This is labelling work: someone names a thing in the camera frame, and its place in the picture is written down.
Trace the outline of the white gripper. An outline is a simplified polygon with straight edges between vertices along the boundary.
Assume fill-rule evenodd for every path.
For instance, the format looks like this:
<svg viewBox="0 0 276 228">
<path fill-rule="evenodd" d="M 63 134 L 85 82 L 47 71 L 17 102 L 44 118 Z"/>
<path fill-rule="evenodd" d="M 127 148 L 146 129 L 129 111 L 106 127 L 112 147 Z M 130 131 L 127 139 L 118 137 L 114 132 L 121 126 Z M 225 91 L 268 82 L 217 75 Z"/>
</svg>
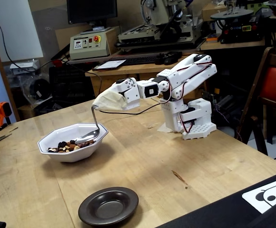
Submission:
<svg viewBox="0 0 276 228">
<path fill-rule="evenodd" d="M 135 78 L 125 78 L 117 80 L 111 86 L 111 90 L 113 92 L 124 95 L 124 98 L 127 103 L 124 110 L 133 109 L 139 106 L 140 94 Z"/>
</svg>

